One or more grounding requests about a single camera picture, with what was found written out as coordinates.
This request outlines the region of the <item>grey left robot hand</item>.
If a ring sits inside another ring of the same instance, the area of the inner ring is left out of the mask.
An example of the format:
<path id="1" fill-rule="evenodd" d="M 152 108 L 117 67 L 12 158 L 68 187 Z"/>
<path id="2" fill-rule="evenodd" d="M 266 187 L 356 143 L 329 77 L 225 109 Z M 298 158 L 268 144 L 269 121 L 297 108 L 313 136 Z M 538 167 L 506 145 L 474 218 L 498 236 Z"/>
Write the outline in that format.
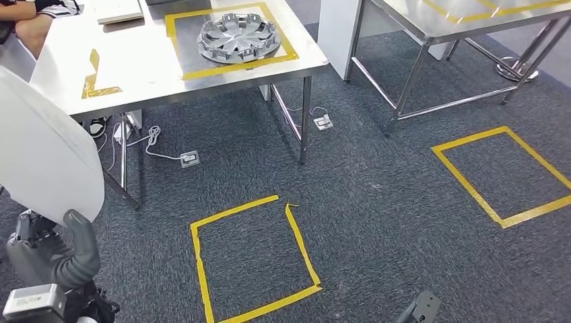
<path id="1" fill-rule="evenodd" d="M 56 222 L 31 210 L 18 216 L 6 252 L 26 286 L 53 283 L 68 291 L 84 286 L 98 274 L 100 255 L 92 222 L 70 209 L 63 223 L 72 233 L 72 247 L 55 231 Z"/>

